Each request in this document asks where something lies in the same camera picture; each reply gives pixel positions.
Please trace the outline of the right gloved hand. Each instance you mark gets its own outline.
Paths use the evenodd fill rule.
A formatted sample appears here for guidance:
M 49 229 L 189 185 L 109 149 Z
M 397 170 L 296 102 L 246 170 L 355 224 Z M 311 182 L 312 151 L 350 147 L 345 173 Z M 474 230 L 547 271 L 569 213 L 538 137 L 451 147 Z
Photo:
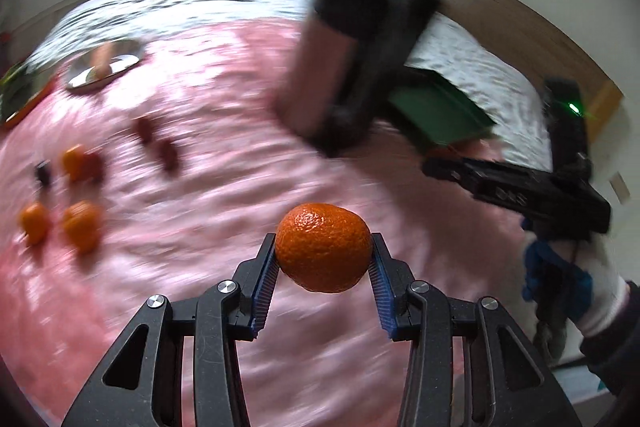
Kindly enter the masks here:
M 631 298 L 631 286 L 615 270 L 603 239 L 546 242 L 524 251 L 523 298 L 558 310 L 585 338 L 613 325 Z

